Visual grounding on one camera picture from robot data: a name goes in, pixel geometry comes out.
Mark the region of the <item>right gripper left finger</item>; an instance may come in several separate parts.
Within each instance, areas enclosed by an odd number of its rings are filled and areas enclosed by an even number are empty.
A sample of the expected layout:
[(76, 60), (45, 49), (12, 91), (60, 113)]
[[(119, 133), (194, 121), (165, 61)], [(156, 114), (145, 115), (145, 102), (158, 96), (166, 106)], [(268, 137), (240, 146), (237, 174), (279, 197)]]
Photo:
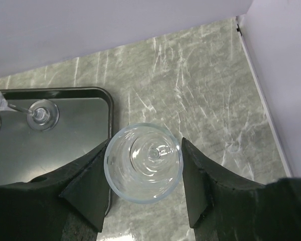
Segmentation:
[(38, 176), (0, 186), (0, 240), (96, 240), (109, 202), (108, 143)]

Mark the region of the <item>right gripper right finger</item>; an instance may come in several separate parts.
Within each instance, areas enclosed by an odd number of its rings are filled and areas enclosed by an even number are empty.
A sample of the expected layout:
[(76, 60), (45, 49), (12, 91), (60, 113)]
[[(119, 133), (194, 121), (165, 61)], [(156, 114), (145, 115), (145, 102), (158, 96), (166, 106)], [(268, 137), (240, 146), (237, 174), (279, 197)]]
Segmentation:
[(196, 240), (301, 240), (301, 178), (263, 185), (183, 139), (183, 182)]

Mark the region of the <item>clear flute glass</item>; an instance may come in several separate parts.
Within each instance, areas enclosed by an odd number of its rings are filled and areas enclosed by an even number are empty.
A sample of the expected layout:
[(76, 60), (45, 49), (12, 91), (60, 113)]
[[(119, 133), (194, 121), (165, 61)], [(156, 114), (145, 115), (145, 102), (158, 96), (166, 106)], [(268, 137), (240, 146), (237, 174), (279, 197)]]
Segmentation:
[(182, 178), (181, 145), (167, 129), (151, 123), (129, 125), (110, 140), (104, 173), (112, 191), (137, 204), (170, 195)]

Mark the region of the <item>champagne flute with dark mark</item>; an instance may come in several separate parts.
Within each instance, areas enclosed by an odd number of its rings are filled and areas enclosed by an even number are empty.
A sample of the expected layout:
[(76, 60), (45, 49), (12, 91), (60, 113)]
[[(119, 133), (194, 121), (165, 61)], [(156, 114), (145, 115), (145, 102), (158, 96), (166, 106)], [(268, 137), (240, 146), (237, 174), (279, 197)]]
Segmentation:
[(0, 91), (0, 111), (14, 110), (27, 116), (28, 125), (37, 131), (52, 129), (59, 120), (59, 109), (55, 103), (47, 99), (34, 102), (29, 108), (19, 107), (9, 103)]

